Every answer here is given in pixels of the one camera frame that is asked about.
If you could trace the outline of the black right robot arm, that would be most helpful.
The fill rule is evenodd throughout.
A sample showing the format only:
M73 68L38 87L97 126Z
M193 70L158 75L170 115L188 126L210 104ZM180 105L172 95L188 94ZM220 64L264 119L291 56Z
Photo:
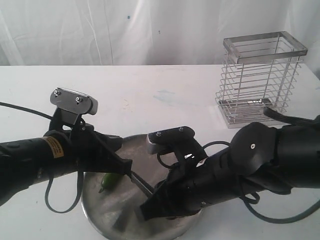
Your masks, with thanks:
M150 152L157 157L174 153L177 161L139 206L142 218L189 217L237 198L251 209L261 191L288 195L294 188L319 188L320 120L274 118L284 126L252 122L212 156L187 126L149 133Z

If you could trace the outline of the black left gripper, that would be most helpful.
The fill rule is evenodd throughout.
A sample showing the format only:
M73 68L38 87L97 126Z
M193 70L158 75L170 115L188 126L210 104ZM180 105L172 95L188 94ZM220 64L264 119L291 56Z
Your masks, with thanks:
M80 170L131 176L132 160L121 158L116 153L122 148L122 137L99 133L91 124L75 127L65 133Z

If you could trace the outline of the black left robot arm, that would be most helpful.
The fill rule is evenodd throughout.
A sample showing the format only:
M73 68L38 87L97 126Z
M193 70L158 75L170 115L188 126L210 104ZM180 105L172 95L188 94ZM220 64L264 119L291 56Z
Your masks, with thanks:
M130 176L132 160L121 158L117 151L123 139L116 135L85 130L51 130L43 137L0 144L0 203L4 205L15 194L30 186L48 181L45 202L53 180L71 173L77 174L75 201L79 202L84 176L89 173L116 173Z

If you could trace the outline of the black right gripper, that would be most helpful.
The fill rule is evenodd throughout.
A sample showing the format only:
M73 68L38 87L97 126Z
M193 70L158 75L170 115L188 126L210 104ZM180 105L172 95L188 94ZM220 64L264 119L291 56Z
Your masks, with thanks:
M173 172L156 185L154 193L139 206L143 220L193 217L215 204L215 160L207 159L183 176Z

